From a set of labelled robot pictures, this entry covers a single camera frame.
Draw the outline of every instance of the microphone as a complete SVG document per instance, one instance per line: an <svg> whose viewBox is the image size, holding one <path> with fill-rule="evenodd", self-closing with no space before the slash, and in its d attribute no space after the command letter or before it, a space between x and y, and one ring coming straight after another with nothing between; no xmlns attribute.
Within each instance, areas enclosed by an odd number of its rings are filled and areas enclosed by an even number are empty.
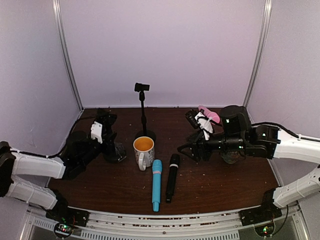
<svg viewBox="0 0 320 240"><path fill-rule="evenodd" d="M172 154L170 159L168 183L166 185L166 191L165 191L166 203L171 203L171 198L175 193L175 186L176 186L176 179L177 179L179 164L180 164L180 156L178 154Z"/></svg>
<svg viewBox="0 0 320 240"><path fill-rule="evenodd" d="M198 107L199 111L203 110L203 114L207 117L207 118L212 118L213 121L215 121L216 123L220 122L220 117L219 115L214 112L214 111L210 111L208 108L206 108L205 106L200 105Z"/></svg>
<svg viewBox="0 0 320 240"><path fill-rule="evenodd" d="M159 212L159 205L161 202L161 173L162 162L159 159L153 161L152 164L152 207L154 212Z"/></svg>

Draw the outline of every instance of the black microphone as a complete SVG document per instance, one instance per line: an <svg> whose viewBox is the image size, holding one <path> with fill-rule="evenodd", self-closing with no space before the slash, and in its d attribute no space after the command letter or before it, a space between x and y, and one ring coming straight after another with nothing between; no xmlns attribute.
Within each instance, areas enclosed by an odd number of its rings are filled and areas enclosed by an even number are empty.
<svg viewBox="0 0 320 240"><path fill-rule="evenodd" d="M171 203L171 198L175 193L176 178L177 178L179 164L180 164L180 156L178 154L172 154L170 159L170 171L169 171L168 183L166 185L166 191L165 191L166 203Z"/></svg>

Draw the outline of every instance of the mug handle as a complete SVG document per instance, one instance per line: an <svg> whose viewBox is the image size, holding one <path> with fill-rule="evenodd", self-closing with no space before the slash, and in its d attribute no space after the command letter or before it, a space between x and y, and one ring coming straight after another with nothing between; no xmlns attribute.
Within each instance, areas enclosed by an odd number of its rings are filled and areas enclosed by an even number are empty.
<svg viewBox="0 0 320 240"><path fill-rule="evenodd" d="M139 169L141 171L145 171L147 168L147 164L146 164L146 161L144 158L145 158L145 154L143 152L140 152L139 159L138 159L138 165L139 165Z"/></svg>

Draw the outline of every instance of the white panel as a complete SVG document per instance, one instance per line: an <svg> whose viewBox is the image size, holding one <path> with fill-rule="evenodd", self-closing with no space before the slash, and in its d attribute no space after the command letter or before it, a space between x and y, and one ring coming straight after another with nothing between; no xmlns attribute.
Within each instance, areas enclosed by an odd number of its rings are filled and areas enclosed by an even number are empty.
<svg viewBox="0 0 320 240"><path fill-rule="evenodd" d="M0 22L0 141L24 151L56 153L79 112L52 2L2 0ZM27 206L0 198L1 239L18 239Z"/></svg>
<svg viewBox="0 0 320 240"><path fill-rule="evenodd" d="M85 107L225 106L245 98L264 0L61 0Z"/></svg>
<svg viewBox="0 0 320 240"><path fill-rule="evenodd" d="M273 1L271 24L248 110L255 122L270 121L320 137L320 2ZM276 159L284 184L316 164ZM320 194L300 201L311 239L320 239Z"/></svg>

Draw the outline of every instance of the blue microphone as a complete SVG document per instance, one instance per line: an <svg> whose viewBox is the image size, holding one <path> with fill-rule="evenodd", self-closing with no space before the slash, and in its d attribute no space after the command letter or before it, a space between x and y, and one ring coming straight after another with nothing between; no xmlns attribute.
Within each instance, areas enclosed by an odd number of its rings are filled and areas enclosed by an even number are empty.
<svg viewBox="0 0 320 240"><path fill-rule="evenodd" d="M152 180L152 206L154 212L159 212L161 202L161 173L162 162L159 159L153 161L152 164L153 180Z"/></svg>

